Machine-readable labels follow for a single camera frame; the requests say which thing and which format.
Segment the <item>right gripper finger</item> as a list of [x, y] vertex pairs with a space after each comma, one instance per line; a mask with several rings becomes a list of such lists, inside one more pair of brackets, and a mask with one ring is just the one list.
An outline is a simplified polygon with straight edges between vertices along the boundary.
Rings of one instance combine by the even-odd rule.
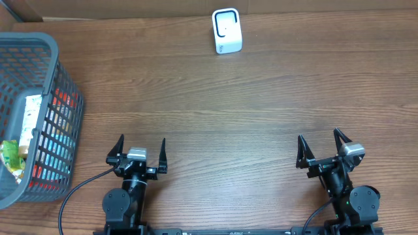
[[298, 153], [297, 153], [297, 168], [308, 168], [315, 161], [315, 157], [305, 141], [304, 137], [300, 134], [298, 136]]
[[333, 134], [338, 153], [343, 153], [345, 151], [346, 144], [351, 143], [352, 140], [337, 127], [333, 130]]

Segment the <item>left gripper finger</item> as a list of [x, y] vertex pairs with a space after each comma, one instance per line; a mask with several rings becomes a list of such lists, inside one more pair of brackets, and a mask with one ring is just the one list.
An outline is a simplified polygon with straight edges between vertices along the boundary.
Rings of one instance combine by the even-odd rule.
[[159, 154], [159, 168], [167, 168], [166, 138], [163, 139]]
[[123, 153], [124, 134], [121, 134], [115, 146], [109, 151], [107, 157], [117, 157]]

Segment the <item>white cream tube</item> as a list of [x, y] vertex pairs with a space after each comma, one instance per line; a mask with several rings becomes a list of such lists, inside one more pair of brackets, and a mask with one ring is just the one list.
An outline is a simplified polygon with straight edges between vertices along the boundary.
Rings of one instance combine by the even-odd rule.
[[26, 159], [29, 153], [29, 145], [33, 139], [32, 130], [37, 126], [41, 103], [41, 95], [30, 95], [25, 98], [24, 117], [18, 147], [18, 155], [23, 159]]

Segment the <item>green yellow snack packet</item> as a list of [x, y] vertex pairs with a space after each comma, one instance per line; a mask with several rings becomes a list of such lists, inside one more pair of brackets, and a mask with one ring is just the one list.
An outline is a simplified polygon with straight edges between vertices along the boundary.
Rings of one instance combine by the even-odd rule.
[[24, 177], [25, 160], [18, 154], [18, 143], [15, 140], [4, 140], [1, 143], [1, 161], [12, 174], [17, 184]]

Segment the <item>teal snack packet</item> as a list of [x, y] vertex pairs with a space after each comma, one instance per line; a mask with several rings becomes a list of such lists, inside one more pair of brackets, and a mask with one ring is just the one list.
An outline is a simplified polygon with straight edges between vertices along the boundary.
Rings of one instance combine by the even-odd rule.
[[37, 176], [59, 181], [71, 174], [75, 143], [64, 134], [40, 135], [36, 153]]

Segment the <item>orange spaghetti packet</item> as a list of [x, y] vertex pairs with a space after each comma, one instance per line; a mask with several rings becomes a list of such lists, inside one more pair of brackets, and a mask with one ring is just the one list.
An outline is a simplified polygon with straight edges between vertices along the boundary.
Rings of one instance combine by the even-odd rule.
[[[68, 136], [76, 145], [74, 137], [73, 122], [77, 120], [74, 113], [77, 111], [77, 104], [74, 99], [77, 95], [68, 95], [60, 89], [55, 89], [52, 98], [52, 103], [46, 107], [45, 118], [42, 123], [40, 135], [46, 134], [64, 134]], [[33, 180], [29, 184], [30, 188], [39, 187], [47, 190], [59, 190], [59, 184], [65, 184], [69, 180], [69, 175], [59, 181], [42, 180], [37, 176], [38, 173], [37, 161], [33, 167]]]

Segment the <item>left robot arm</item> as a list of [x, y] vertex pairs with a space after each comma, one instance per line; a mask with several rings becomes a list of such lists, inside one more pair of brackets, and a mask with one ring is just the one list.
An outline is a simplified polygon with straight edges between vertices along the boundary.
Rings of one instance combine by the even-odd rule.
[[106, 163], [112, 171], [122, 178], [120, 188], [105, 194], [102, 207], [105, 225], [102, 234], [146, 234], [148, 228], [142, 222], [148, 181], [157, 180], [160, 174], [168, 171], [166, 140], [163, 139], [157, 167], [147, 165], [147, 150], [131, 147], [123, 152], [124, 135], [106, 156]]

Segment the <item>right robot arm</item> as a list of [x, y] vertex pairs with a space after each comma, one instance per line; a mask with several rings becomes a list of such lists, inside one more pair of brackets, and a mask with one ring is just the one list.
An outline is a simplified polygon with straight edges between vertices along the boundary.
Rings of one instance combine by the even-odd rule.
[[[339, 128], [333, 130], [336, 154], [326, 159], [316, 159], [307, 141], [298, 136], [296, 167], [306, 168], [309, 178], [319, 178], [329, 200], [307, 218], [300, 234], [382, 234], [376, 228], [380, 192], [372, 186], [355, 187], [349, 173], [359, 166], [365, 156], [362, 144], [352, 141]], [[327, 206], [334, 209], [335, 219], [327, 220], [321, 227], [311, 227], [313, 218]]]

